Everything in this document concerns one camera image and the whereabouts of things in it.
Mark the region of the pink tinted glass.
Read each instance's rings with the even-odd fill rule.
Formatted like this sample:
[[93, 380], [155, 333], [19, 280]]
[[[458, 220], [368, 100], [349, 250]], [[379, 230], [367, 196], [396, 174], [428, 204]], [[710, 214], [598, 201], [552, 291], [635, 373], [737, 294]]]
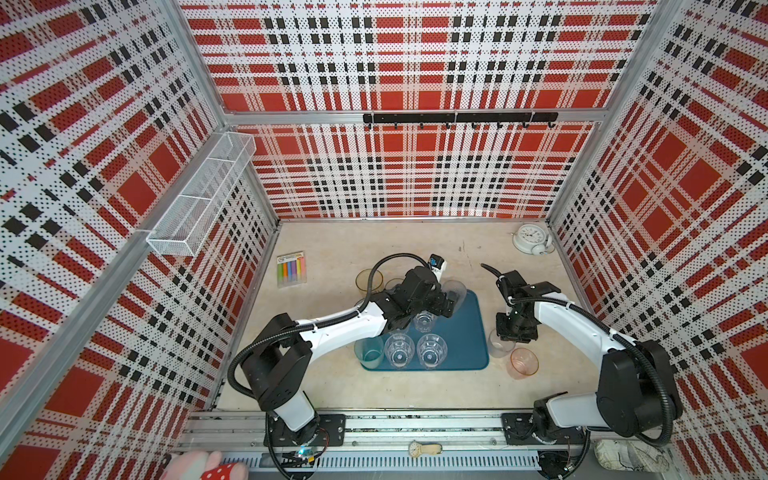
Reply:
[[531, 350], [516, 348], [510, 353], [506, 367], [511, 378], [522, 380], [534, 376], [539, 371], [540, 362]]

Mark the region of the teal plastic tray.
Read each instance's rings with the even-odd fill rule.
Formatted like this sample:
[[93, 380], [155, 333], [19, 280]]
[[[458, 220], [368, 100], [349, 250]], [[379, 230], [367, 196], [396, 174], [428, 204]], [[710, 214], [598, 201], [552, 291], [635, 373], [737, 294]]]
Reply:
[[[423, 333], [417, 332], [412, 325], [395, 333], [409, 335], [416, 346], [415, 356], [408, 367], [402, 370], [393, 369], [385, 355], [381, 365], [376, 370], [368, 371], [426, 371], [419, 363], [417, 356], [417, 343]], [[473, 371], [482, 370], [489, 363], [486, 334], [479, 302], [476, 294], [469, 290], [467, 296], [458, 311], [450, 318], [437, 317], [437, 323], [431, 332], [440, 335], [448, 345], [447, 359], [436, 369], [437, 371]], [[384, 344], [388, 334], [379, 336]]]

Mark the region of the amber tall glass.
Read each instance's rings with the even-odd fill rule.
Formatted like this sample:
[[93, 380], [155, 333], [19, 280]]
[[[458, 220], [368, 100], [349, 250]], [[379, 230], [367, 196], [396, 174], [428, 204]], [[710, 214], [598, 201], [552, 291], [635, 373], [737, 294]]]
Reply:
[[384, 276], [379, 270], [364, 269], [356, 276], [355, 285], [362, 295], [378, 293], [384, 289]]

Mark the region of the mint green frosted cup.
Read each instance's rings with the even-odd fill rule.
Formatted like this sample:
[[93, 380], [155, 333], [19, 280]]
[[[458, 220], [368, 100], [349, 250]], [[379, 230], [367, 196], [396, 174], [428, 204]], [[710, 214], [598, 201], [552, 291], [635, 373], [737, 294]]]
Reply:
[[363, 368], [376, 370], [384, 359], [384, 341], [381, 337], [358, 340], [354, 344], [354, 353]]

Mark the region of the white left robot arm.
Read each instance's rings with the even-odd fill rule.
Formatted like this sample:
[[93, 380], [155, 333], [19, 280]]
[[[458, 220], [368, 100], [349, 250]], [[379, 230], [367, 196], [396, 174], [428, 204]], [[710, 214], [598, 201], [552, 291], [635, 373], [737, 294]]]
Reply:
[[227, 380], [294, 435], [311, 437], [319, 415], [302, 383], [312, 362], [359, 340], [401, 330], [424, 312], [449, 318], [465, 297], [442, 285], [433, 269], [417, 266], [394, 288], [371, 293], [335, 316], [302, 321], [286, 313], [273, 317], [232, 359]]

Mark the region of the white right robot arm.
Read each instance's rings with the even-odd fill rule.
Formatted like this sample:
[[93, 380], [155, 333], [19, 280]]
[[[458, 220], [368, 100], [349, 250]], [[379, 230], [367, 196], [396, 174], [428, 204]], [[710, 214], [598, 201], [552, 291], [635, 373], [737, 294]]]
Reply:
[[505, 312], [496, 316], [501, 339], [527, 344], [537, 340], [539, 326], [547, 326], [598, 372], [593, 393], [559, 393], [537, 400], [532, 437], [554, 443], [565, 431], [583, 428], [635, 437], [656, 447], [670, 442], [684, 407], [670, 356], [658, 342], [640, 341], [608, 327], [549, 282], [529, 284], [516, 270], [489, 271], [506, 304]]

